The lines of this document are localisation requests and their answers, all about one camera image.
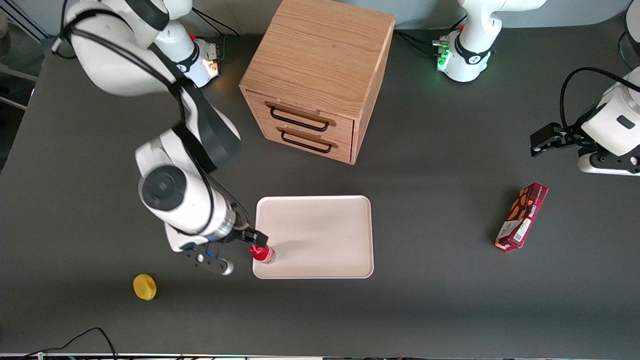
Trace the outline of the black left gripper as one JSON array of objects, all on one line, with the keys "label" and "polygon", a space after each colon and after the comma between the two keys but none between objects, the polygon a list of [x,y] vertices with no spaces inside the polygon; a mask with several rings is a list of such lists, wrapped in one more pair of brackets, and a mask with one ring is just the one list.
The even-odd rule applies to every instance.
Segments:
[{"label": "black left gripper", "polygon": [[530,135],[531,157],[539,157],[550,150],[578,147],[582,152],[597,152],[598,143],[581,127],[582,121],[572,125],[551,122]]}]

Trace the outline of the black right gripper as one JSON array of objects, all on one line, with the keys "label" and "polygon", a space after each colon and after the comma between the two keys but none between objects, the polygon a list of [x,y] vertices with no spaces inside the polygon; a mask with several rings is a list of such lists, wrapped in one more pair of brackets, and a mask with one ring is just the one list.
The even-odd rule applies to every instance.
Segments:
[{"label": "black right gripper", "polygon": [[261,231],[254,230],[249,224],[234,226],[230,233],[231,241],[240,240],[254,248],[265,248],[269,237]]}]

